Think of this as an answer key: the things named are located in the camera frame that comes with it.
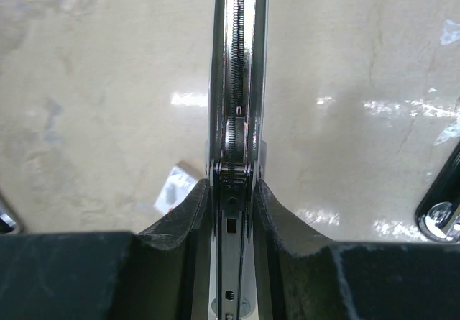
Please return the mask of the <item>grey deli stapler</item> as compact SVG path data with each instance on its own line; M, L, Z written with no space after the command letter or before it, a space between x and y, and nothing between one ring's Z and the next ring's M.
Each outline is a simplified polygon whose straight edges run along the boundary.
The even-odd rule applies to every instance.
M216 240L218 319L249 313L245 262L262 140L269 0L215 0L208 95L208 164Z

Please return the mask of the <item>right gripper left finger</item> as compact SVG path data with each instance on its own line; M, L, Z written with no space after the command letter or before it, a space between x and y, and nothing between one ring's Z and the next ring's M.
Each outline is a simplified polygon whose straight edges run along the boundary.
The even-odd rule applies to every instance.
M139 234L1 237L3 319L206 319L211 188Z

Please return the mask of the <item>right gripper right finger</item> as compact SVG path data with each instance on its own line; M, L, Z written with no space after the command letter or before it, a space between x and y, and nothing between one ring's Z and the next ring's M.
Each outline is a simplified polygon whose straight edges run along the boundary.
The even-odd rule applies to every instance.
M261 319L457 319L459 247L339 242L254 189Z

